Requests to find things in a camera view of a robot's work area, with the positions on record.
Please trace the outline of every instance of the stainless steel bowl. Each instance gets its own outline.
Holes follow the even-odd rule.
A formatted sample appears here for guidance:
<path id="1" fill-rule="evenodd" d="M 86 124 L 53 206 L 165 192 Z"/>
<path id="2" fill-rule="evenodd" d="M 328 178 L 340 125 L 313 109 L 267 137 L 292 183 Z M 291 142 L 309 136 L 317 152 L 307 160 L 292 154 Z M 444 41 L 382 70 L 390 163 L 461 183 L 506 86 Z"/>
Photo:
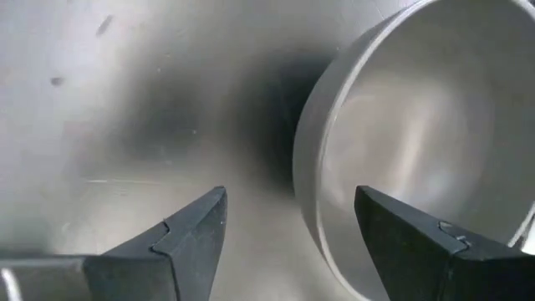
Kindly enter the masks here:
<path id="1" fill-rule="evenodd" d="M 315 86 L 295 191 L 355 296 L 388 298 L 354 215 L 357 185 L 499 242 L 519 233 L 535 196 L 534 15 L 527 2 L 422 1 L 361 36 Z"/>

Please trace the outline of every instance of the metal bowl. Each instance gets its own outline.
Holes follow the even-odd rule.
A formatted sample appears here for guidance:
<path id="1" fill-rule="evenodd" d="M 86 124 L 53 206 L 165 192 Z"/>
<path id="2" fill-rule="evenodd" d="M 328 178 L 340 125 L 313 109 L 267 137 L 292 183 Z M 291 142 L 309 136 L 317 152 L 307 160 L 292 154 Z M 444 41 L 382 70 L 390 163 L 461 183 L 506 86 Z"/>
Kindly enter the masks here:
<path id="1" fill-rule="evenodd" d="M 388 299 L 354 215 L 357 185 L 499 242 L 522 230 L 535 196 L 534 15 L 527 2 L 422 1 L 361 36 L 315 86 L 295 191 L 355 296 Z"/>

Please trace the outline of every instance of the dark spot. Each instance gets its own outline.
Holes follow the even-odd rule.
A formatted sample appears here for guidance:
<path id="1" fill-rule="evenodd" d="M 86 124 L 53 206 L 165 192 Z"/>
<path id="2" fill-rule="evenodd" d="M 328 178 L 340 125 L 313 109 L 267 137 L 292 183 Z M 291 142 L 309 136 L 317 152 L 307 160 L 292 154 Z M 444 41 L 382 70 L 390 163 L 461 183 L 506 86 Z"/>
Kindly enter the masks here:
<path id="1" fill-rule="evenodd" d="M 50 84 L 54 87 L 59 87 L 60 85 L 64 84 L 65 79 L 62 77 L 53 77 L 50 79 Z"/>
<path id="2" fill-rule="evenodd" d="M 108 28 L 110 27 L 111 21 L 113 21 L 113 19 L 114 19 L 114 16 L 112 15 L 108 15 L 108 17 L 106 17 L 106 19 L 100 24 L 99 28 L 97 29 L 97 34 L 96 34 L 97 37 L 103 35 L 106 32 L 106 30 L 108 30 Z"/>

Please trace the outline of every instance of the metal sink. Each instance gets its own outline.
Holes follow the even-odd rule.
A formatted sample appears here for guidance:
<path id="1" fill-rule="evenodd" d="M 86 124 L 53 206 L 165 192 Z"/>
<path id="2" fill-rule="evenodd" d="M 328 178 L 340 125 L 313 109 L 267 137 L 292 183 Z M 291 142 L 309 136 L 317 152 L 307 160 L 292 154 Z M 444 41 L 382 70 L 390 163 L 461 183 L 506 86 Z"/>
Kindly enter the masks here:
<path id="1" fill-rule="evenodd" d="M 0 247 L 101 253 L 215 185 L 213 300 L 345 300 L 291 183 L 293 134 L 337 52 L 411 1 L 0 4 Z"/>

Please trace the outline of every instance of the stainless steel surface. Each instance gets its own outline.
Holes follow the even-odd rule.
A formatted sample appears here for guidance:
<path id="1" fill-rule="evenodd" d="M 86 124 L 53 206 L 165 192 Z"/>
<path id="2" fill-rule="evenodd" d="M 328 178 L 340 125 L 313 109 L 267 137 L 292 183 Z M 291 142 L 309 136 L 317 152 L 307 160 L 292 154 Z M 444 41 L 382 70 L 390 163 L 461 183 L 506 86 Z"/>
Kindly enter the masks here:
<path id="1" fill-rule="evenodd" d="M 294 180 L 355 296 L 387 299 L 354 218 L 370 185 L 509 242 L 534 201 L 535 22 L 527 2 L 424 1 L 332 63 L 298 125 Z"/>
<path id="2" fill-rule="evenodd" d="M 0 247 L 101 253 L 225 185 L 212 299 L 347 299 L 293 199 L 293 129 L 409 2 L 1 1 Z"/>

